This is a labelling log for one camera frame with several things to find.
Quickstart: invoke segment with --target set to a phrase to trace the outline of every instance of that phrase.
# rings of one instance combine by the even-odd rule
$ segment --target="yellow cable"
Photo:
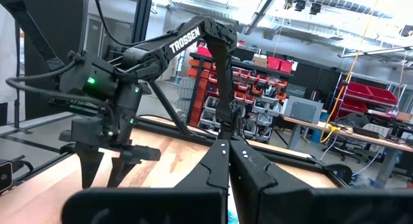
[[[324,140],[321,140],[320,143],[324,143],[325,141],[327,141],[332,134],[333,134],[333,131],[330,131],[330,133],[328,133],[327,137]]]
[[[368,28],[369,28],[369,26],[370,26],[370,23],[371,23],[372,19],[373,19],[373,13],[374,13],[374,11],[376,10],[376,7],[377,7],[379,1],[380,1],[380,0],[376,0],[376,3],[374,4],[373,9],[372,9],[372,11],[371,11],[371,13],[370,13],[370,17],[369,17],[369,19],[368,19],[368,22],[367,22],[367,25],[366,25],[366,29],[364,30],[363,37],[361,37],[360,46],[363,45],[364,38],[365,38],[365,36],[366,36],[366,34],[367,34],[367,30],[368,30]],[[346,82],[348,82],[348,81],[350,80],[350,75],[351,75],[351,73],[353,72],[353,69],[354,69],[354,67],[355,67],[355,65],[356,65],[356,61],[357,61],[357,59],[359,58],[359,54],[360,54],[360,49],[357,49],[356,57],[354,58],[353,64],[351,65],[350,71],[348,72],[347,77],[346,77],[346,79],[345,79]],[[326,121],[326,123],[325,123],[324,129],[326,129],[328,123],[330,122],[330,119],[331,119],[334,111],[336,110],[338,101],[339,101],[339,99],[340,99],[341,94],[343,93],[343,91],[344,91],[344,86],[342,86],[342,87],[340,88],[340,91],[339,91],[339,93],[338,93],[336,102],[334,103],[334,106],[333,106],[333,109],[331,110],[330,115],[328,115],[328,118],[327,118],[327,121]],[[321,132],[320,143],[324,143],[324,142],[331,136],[331,135],[329,134],[324,140],[322,140],[322,139],[323,139],[324,132],[325,132],[324,129],[323,129],[323,131]]]

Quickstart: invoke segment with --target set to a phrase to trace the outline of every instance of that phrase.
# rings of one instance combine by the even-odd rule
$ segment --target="black cable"
[[[69,71],[70,69],[74,68],[75,64],[76,64],[76,62],[72,61],[67,66],[65,66],[64,68],[61,68],[59,70],[55,70],[53,72],[45,73],[45,74],[40,74],[40,75],[35,75],[35,76],[11,77],[11,78],[6,79],[6,84],[8,86],[12,87],[12,88],[22,90],[22,91],[25,91],[25,92],[32,92],[32,93],[36,93],[36,94],[40,94],[40,95],[44,95],[44,96],[55,97],[55,98],[63,99],[63,100],[67,100],[67,101],[76,100],[76,101],[82,101],[82,102],[89,102],[89,103],[95,104],[97,106],[105,107],[109,111],[110,119],[113,122],[115,122],[116,121],[115,120],[115,114],[112,110],[112,107],[110,107],[109,104],[104,102],[104,101],[100,101],[100,100],[92,98],[92,97],[78,96],[78,95],[66,94],[66,93],[63,93],[63,92],[45,90],[45,89],[42,89],[42,88],[35,88],[35,87],[31,87],[31,86],[24,85],[24,84],[20,83],[20,82],[24,82],[24,81],[31,81],[31,80],[36,80],[36,79],[44,79],[44,78],[48,78],[48,77],[58,76],[60,74],[63,74],[65,72]]]
[[[123,45],[123,46],[136,46],[136,45],[138,45],[138,44],[149,43],[149,42],[152,42],[152,41],[157,41],[157,40],[164,39],[164,38],[166,38],[166,37],[170,37],[170,36],[174,35],[174,32],[168,32],[167,34],[164,34],[164,35],[162,35],[162,36],[158,36],[158,37],[155,37],[155,38],[153,38],[153,39],[148,39],[148,40],[140,41],[140,42],[137,42],[137,43],[121,43],[121,42],[118,41],[118,40],[112,35],[112,33],[109,31],[109,28],[108,28],[108,26],[107,26],[107,24],[106,24],[105,18],[104,18],[103,13],[102,13],[102,8],[101,8],[101,4],[100,4],[99,0],[95,0],[95,4],[96,4],[97,12],[99,13],[99,17],[100,17],[101,20],[102,20],[103,28],[105,29],[106,33],[107,33],[108,36],[111,38],[111,40],[113,40],[114,42],[116,42],[116,43],[119,44],[119,45]]]
[[[48,72],[48,73],[44,73],[44,74],[40,74],[40,75],[35,75],[35,76],[23,76],[23,77],[9,78],[9,79],[13,79],[15,82],[24,82],[24,81],[31,81],[31,80],[36,80],[36,79],[45,79],[45,78],[48,78],[48,77],[54,77],[54,76],[61,75],[65,72],[69,71],[70,69],[72,69],[75,65],[76,65],[76,62],[72,61],[67,66],[65,66],[61,69],[58,69],[58,70],[54,70],[52,72]]]

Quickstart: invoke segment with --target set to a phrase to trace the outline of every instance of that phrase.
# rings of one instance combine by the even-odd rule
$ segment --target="ceiling pipe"
[[[250,24],[245,28],[244,34],[245,35],[250,35],[252,33],[252,30],[257,27],[258,23],[262,18],[265,16],[265,13],[270,9],[272,4],[274,4],[276,0],[261,0],[261,2],[258,5],[257,10],[254,12],[254,15],[252,16]]]
[[[346,0],[302,0],[302,1],[321,4],[321,5],[328,5],[334,8],[340,8],[340,9],[344,9],[348,11],[357,12],[360,14],[371,14],[371,12],[373,11],[373,8],[371,7],[367,7],[367,6],[357,4],[351,1],[346,1]],[[386,18],[386,19],[393,18],[392,15],[386,14],[384,12],[380,12],[379,10],[375,10],[373,12],[373,16],[380,17],[380,18]]]

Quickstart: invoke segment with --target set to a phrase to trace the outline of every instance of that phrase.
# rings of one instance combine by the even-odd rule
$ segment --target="table leg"
[[[288,141],[288,149],[294,150],[295,147],[297,146],[297,142],[299,139],[299,133],[301,130],[300,125],[295,125],[295,127],[292,129],[291,137],[290,140]]]
[[[310,143],[311,141],[307,139],[307,134],[308,134],[308,127],[305,127],[304,134],[301,136],[301,138],[306,141],[307,143]]]
[[[396,164],[399,151],[393,148],[389,148],[386,153],[385,160],[380,166],[379,173],[376,177],[376,186],[379,188],[384,188],[388,178],[390,177],[394,165]]]

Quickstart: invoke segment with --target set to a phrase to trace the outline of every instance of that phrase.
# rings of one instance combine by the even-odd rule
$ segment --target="wooden work surface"
[[[296,123],[298,125],[302,125],[304,127],[308,127],[308,128],[314,128],[314,129],[318,129],[318,130],[325,130],[325,131],[330,131],[330,124],[328,124],[325,128],[325,122],[319,121],[318,124],[313,124],[313,123],[307,123],[305,121],[301,121],[295,118],[291,118],[291,117],[285,117],[285,116],[281,116],[285,121],[289,121],[292,123]],[[404,144],[404,143],[393,143],[391,141],[387,141],[385,139],[376,139],[373,137],[367,137],[367,136],[363,136],[360,134],[355,134],[353,133],[353,128],[352,127],[347,127],[347,130],[340,130],[338,132],[339,135],[341,136],[346,136],[346,137],[352,137],[354,139],[358,139],[358,140],[362,140],[368,143],[373,143],[373,144],[377,144],[377,145],[381,145],[383,147],[391,147],[391,148],[395,148],[398,150],[404,150],[407,152],[413,152],[413,148]]]
[[[141,116],[141,118],[145,118],[145,119],[148,119],[148,120],[157,121],[159,123],[175,126],[174,122],[163,119],[163,118],[158,118],[158,117],[153,117],[153,116]],[[188,126],[188,129],[190,129],[191,131],[194,131],[194,132],[204,133],[202,130],[200,130],[196,127]],[[214,132],[214,131],[208,131],[208,132],[211,133],[211,134],[218,135],[218,133]],[[290,155],[293,155],[293,156],[299,156],[299,157],[302,157],[302,158],[312,158],[311,155],[306,154],[306,153],[296,152],[294,150],[289,150],[289,149],[285,149],[285,148],[281,148],[281,147],[275,147],[275,146],[272,146],[272,145],[259,143],[257,141],[252,141],[252,140],[247,140],[247,141],[248,141],[249,144],[251,144],[255,147],[265,148],[265,149],[268,149],[268,150],[275,150],[275,151],[278,151],[278,152],[290,154]]]
[[[181,181],[208,151],[208,147],[133,130],[134,144],[148,145],[162,152],[160,161],[143,161],[135,166],[120,184],[120,187],[173,187]],[[97,172],[93,187],[105,187],[112,163],[110,158],[119,155],[106,153]],[[336,188],[325,175],[279,165],[295,177],[317,188]],[[60,211],[64,202],[81,190],[79,158],[70,156],[50,167],[15,189],[0,196],[0,223],[60,223]]]

